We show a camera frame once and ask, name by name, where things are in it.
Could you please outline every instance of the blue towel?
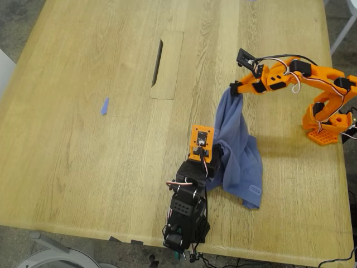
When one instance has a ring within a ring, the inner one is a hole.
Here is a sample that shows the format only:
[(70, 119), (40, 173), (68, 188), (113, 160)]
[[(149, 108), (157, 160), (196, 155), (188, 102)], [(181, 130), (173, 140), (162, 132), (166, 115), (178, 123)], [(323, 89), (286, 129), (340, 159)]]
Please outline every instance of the blue towel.
[(263, 164), (257, 141), (248, 134), (242, 114), (243, 95), (232, 97), (230, 88), (219, 102), (216, 114), (214, 144), (223, 149), (222, 165), (207, 190), (219, 185), (243, 199), (247, 208), (259, 208), (262, 196)]

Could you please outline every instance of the floor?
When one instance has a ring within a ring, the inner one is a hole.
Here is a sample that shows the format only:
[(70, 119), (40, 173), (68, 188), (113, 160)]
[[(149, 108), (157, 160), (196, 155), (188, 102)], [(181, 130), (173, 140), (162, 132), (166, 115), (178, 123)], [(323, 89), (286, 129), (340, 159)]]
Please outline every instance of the floor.
[[(45, 0), (1, 0), (0, 1), (0, 49), (2, 49), (14, 62), (17, 62), (26, 40), (36, 22)], [(326, 7), (327, 25), (329, 28), (330, 42), (333, 42), (344, 24), (350, 17), (347, 4), (343, 0), (331, 0)], [(357, 23), (352, 27), (347, 37), (334, 53), (332, 62), (346, 74), (357, 75)], [(357, 98), (344, 107), (357, 107)], [(357, 194), (357, 142), (349, 140), (344, 144), (346, 173), (349, 190)], [(28, 239), (28, 230), (0, 226), (0, 268), (11, 268), (41, 247)], [(124, 244), (120, 242), (93, 240), (88, 238), (48, 234), (60, 241), (63, 245), (77, 248), (87, 253), (94, 254), (98, 262), (107, 262), (118, 267), (148, 267), (149, 256), (155, 254), (160, 262), (159, 267), (204, 267), (196, 262), (175, 260), (173, 253), (165, 248), (148, 247), (141, 245)], [(210, 262), (217, 266), (235, 265), (236, 258), (205, 255)], [(249, 260), (240, 260), (240, 264), (250, 264)], [(293, 267), (288, 264), (255, 263), (252, 267)]]

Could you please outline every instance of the wooden table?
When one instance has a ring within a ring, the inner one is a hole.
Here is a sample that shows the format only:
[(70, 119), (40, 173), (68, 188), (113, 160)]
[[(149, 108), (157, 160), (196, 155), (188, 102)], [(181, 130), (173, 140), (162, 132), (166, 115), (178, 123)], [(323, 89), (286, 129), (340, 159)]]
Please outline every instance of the wooden table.
[[(212, 126), (223, 91), (247, 73), (240, 47), (331, 65), (322, 1), (48, 0), (0, 104), (0, 224), (162, 246), (165, 181), (191, 125)], [(201, 251), (310, 266), (349, 255), (341, 144), (320, 147), (301, 128), (318, 92), (244, 96), (261, 207), (211, 191)]]

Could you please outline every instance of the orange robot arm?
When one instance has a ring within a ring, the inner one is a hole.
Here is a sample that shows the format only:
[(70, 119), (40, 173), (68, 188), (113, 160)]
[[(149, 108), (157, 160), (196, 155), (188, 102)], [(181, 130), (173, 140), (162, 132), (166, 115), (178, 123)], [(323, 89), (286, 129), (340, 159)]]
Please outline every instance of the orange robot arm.
[[(251, 73), (241, 81), (231, 84), (231, 93), (252, 92), (264, 94), (268, 91), (285, 88), (290, 83), (308, 84), (323, 90), (310, 104), (302, 120), (303, 128), (310, 131), (307, 136), (320, 145), (337, 142), (337, 137), (353, 124), (351, 112), (336, 114), (339, 109), (357, 95), (357, 77), (345, 78), (343, 72), (330, 67), (317, 66), (301, 61), (305, 58), (298, 55), (283, 61), (276, 56), (255, 58), (243, 49), (239, 50), (237, 62), (239, 66), (248, 68)], [(271, 69), (260, 64), (263, 60), (275, 60)]]

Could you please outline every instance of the towel label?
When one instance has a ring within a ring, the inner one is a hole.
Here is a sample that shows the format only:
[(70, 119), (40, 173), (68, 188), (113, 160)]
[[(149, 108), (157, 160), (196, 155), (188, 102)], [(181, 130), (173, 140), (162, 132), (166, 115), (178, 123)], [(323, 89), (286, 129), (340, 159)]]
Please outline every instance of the towel label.
[(253, 194), (256, 195), (261, 195), (262, 194), (262, 190), (259, 187), (256, 187), (255, 185), (251, 184), (249, 186), (249, 191), (251, 191)]

